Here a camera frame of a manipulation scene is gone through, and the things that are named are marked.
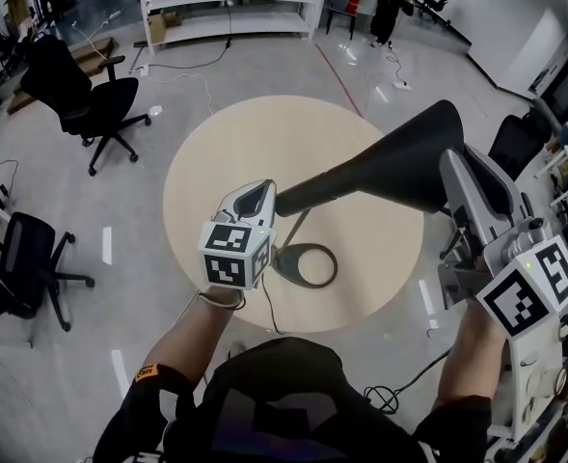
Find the round table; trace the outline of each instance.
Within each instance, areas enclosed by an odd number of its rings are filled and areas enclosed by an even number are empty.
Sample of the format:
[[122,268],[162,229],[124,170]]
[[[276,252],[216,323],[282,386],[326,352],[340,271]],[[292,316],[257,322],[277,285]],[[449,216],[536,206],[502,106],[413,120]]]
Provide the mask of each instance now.
[[[265,96],[222,110],[203,122],[178,150],[164,189],[164,223],[178,263],[205,289],[198,240],[203,223],[231,191],[271,178],[283,191],[322,173],[380,139],[373,125],[325,101]],[[275,218],[282,245],[298,215]],[[313,209],[290,243],[327,246],[338,259],[337,278],[322,289],[299,287],[267,268],[264,283],[281,331],[336,329],[376,312],[406,283],[419,256],[421,212],[362,193]],[[302,274],[320,281],[328,258],[317,253]],[[236,315],[273,329],[262,287],[247,291]]]

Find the forearm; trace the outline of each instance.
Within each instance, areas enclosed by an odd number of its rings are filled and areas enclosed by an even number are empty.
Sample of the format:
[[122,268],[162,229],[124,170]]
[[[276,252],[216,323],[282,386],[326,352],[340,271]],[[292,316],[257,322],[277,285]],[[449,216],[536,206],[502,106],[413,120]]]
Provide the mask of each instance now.
[[493,397],[500,379],[505,337],[482,306],[469,302],[446,358],[434,409],[468,396]]
[[[218,301],[233,303],[236,293],[219,289]],[[213,357],[232,311],[207,304],[201,298],[192,303],[180,321],[157,342],[145,359],[183,374],[195,388]]]

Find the gray floor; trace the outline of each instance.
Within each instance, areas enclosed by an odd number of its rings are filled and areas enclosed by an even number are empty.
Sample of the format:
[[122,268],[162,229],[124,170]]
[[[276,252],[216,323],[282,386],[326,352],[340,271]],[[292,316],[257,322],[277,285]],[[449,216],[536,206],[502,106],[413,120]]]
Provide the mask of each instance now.
[[[527,110],[523,101],[493,89],[463,56],[414,41],[394,41],[402,65],[400,75],[413,88],[410,92],[396,90],[392,86],[396,64],[387,61],[386,50],[370,48],[361,32],[354,41],[347,39],[346,29],[336,24],[328,36],[319,31],[314,42],[273,36],[234,39],[220,62],[190,73],[203,75],[215,112],[261,95],[307,95],[353,110],[316,48],[319,45],[361,114],[381,131],[390,132],[446,98],[459,110],[466,141],[484,151],[506,115],[521,116]],[[135,57],[131,43],[121,41],[119,52],[127,60],[119,67],[119,76],[127,75]],[[216,58],[224,44],[224,40],[187,43],[161,51],[155,61],[191,66]],[[146,58],[145,53],[138,64]],[[97,280],[93,290],[64,286],[63,300],[73,323],[68,334],[59,327],[47,302],[33,321],[0,317],[0,336],[19,338],[28,331],[35,335],[33,350],[0,345],[3,462],[69,462],[92,454],[121,403],[111,351],[121,351],[131,377],[193,292],[166,238],[162,191],[176,151],[209,116],[206,91],[198,76],[160,84],[155,81],[174,76],[168,70],[151,71],[151,79],[140,79],[131,113],[146,112],[154,105],[160,105],[163,113],[153,119],[151,127],[139,125],[125,133],[140,160],[131,164],[126,152],[112,145],[99,161],[95,178],[87,174],[95,147],[85,149],[79,139],[69,138],[56,115],[41,103],[4,116],[0,122],[0,160],[20,162],[12,195],[14,209],[39,216],[58,232],[74,232],[77,243],[65,252],[63,267],[88,272]],[[523,180],[539,162],[531,163]],[[9,169],[0,169],[6,183],[10,175]],[[546,212],[545,183],[522,182],[522,186],[537,211]],[[101,260],[104,227],[112,227],[112,265]],[[399,387],[449,347],[452,338],[448,335],[429,340],[426,330],[428,309],[442,308],[437,255],[450,232],[445,216],[425,216],[417,266],[386,307],[353,326],[305,335],[336,350],[356,389],[375,384]],[[429,308],[420,293],[421,279],[428,286]],[[446,322],[453,320],[456,323],[456,317]],[[209,372],[223,361],[233,340],[254,346],[271,338],[268,331],[233,319]],[[439,375],[440,368],[434,368],[401,397],[402,407],[394,418],[406,429],[414,430],[428,413]],[[197,399],[202,389],[197,389]]]

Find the black office chair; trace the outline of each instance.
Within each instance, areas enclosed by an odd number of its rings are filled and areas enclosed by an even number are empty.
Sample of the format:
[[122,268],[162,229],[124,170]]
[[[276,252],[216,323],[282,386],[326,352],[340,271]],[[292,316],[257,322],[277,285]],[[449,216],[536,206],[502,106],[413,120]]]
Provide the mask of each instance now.
[[63,319],[59,306],[59,280],[84,281],[89,288],[95,286],[95,280],[57,272],[63,248],[67,242],[74,243],[75,236],[66,231],[56,249],[55,236],[54,229],[42,220],[20,212],[12,214],[5,240],[0,242],[0,281],[7,288],[5,293],[0,291],[0,310],[32,318],[47,290],[61,327],[69,331],[71,324]]
[[536,108],[530,108],[521,119],[509,115],[496,134],[489,157],[516,180],[551,136],[552,126]]
[[27,53],[29,69],[22,77],[22,90],[52,108],[63,131],[81,136],[83,146],[90,146],[95,137],[101,137],[89,165],[91,177],[97,173],[95,162],[110,139],[130,152],[130,161],[138,161],[138,154],[119,135],[119,130],[142,120],[150,125],[149,115],[124,120],[138,91],[135,77],[115,76],[114,65],[124,59],[119,56],[102,61],[99,68],[108,69],[110,81],[91,89],[91,79],[75,63],[63,41],[44,36]]

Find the black shirt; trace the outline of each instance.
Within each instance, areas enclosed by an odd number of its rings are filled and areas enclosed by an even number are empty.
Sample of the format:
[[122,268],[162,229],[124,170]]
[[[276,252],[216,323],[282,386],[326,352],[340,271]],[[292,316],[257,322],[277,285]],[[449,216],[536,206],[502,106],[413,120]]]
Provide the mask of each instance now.
[[472,396],[441,407],[411,436],[348,384],[333,350],[272,340],[217,368],[198,407],[183,375],[162,365],[142,368],[94,463],[482,463],[490,406],[489,398]]

